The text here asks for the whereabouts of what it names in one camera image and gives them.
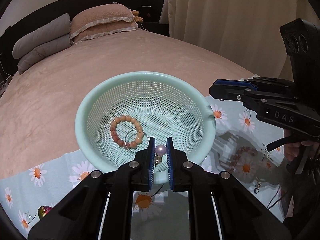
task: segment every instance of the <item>pillow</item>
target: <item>pillow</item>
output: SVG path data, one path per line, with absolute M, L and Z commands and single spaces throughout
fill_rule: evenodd
M 119 21 L 113 23 L 100 24 L 90 27 L 83 32 L 80 32 L 79 35 L 73 38 L 73 44 L 78 44 L 82 41 L 91 40 L 113 33 L 135 31 L 137 29 L 138 24 L 135 21 Z
M 47 25 L 23 36 L 13 46 L 13 58 L 21 58 L 35 47 L 69 33 L 70 26 L 70 16 L 66 13 L 49 22 Z
M 119 3 L 105 4 L 89 8 L 77 14 L 71 21 L 70 39 L 80 32 L 103 23 L 117 21 L 132 22 L 134 15 L 124 5 Z
M 24 55 L 20 59 L 20 61 L 18 63 L 19 74 L 21 75 L 27 69 L 32 67 L 32 65 L 34 65 L 35 63 L 44 59 L 45 57 L 48 57 L 48 56 L 55 54 L 59 51 L 67 49 L 70 46 L 71 46 L 71 44 L 70 44 L 69 34 L 66 34 L 60 38 L 57 38 L 53 41 L 49 41 L 47 43 L 44 43 L 44 44 L 34 48 L 32 51 L 30 51 L 28 54 Z

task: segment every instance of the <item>gray pillow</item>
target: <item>gray pillow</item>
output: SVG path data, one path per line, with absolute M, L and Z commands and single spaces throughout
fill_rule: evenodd
M 70 37 L 68 33 L 60 38 L 49 41 L 34 48 L 32 51 L 30 51 L 20 59 L 18 63 L 19 74 L 21 75 L 28 68 L 32 67 L 32 65 L 44 59 L 45 57 L 67 49 L 70 46 Z
M 35 47 L 69 33 L 70 27 L 70 16 L 67 13 L 61 15 L 47 25 L 28 33 L 19 39 L 13 46 L 13 58 L 21 58 Z

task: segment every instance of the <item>basket rim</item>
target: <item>basket rim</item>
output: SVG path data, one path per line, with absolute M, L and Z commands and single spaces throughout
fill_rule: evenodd
M 161 81 L 167 85 L 179 87 L 179 89 L 183 88 L 182 91 L 197 105 L 204 121 L 203 136 L 197 150 L 192 156 L 188 156 L 188 160 L 200 165 L 207 157 L 215 139 L 216 122 L 210 104 L 205 97 L 196 88 L 174 76 L 158 72 L 137 71 L 120 74 L 98 84 L 84 97 L 78 108 L 75 118 L 76 140 L 84 156 L 96 169 L 106 173 L 116 171 L 118 168 L 107 163 L 101 155 L 95 153 L 87 136 L 87 118 L 93 104 L 107 90 L 119 85 L 120 81 L 122 84 L 141 80 L 161 82 L 159 79 L 162 79 Z M 168 182 L 167 170 L 154 173 L 154 184 L 166 182 Z

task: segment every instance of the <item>beige curtain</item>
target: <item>beige curtain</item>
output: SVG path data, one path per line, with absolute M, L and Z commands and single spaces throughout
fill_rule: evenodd
M 319 23 L 307 0 L 168 0 L 170 36 L 217 53 L 260 76 L 292 79 L 279 27 Z

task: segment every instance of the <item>plastic basket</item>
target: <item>plastic basket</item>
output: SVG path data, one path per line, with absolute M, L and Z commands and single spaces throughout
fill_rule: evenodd
M 134 154 L 119 147 L 110 135 L 110 122 L 121 115 L 135 117 L 143 131 L 165 145 L 172 137 L 176 149 L 188 160 L 200 164 L 212 148 L 216 124 L 211 107 L 202 94 L 188 83 L 166 74 L 131 72 L 110 78 L 96 86 L 84 98 L 76 114 L 78 145 L 88 161 L 102 172 L 117 170 L 134 159 Z M 119 137 L 134 126 L 121 122 Z M 127 141 L 132 141 L 130 133 Z M 134 152 L 148 147 L 148 139 Z M 154 168 L 154 184 L 168 182 L 166 155 Z

